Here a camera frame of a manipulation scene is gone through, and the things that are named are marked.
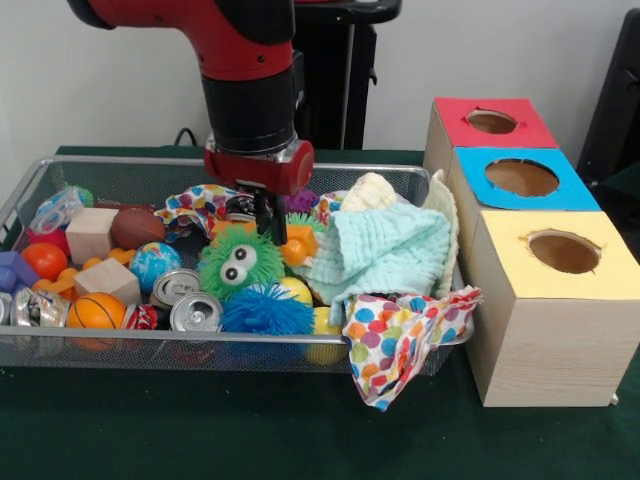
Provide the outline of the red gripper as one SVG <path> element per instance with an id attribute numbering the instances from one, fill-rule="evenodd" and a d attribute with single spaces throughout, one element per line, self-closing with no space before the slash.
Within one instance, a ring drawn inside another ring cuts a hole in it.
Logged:
<path id="1" fill-rule="evenodd" d="M 209 139 L 204 164 L 207 173 L 222 184 L 259 188 L 253 193 L 257 232 L 264 235 L 270 230 L 275 245 L 287 243 L 286 208 L 279 195 L 295 195 L 308 184 L 314 166 L 309 141 L 295 139 L 275 153 L 248 156 L 222 151 Z"/>

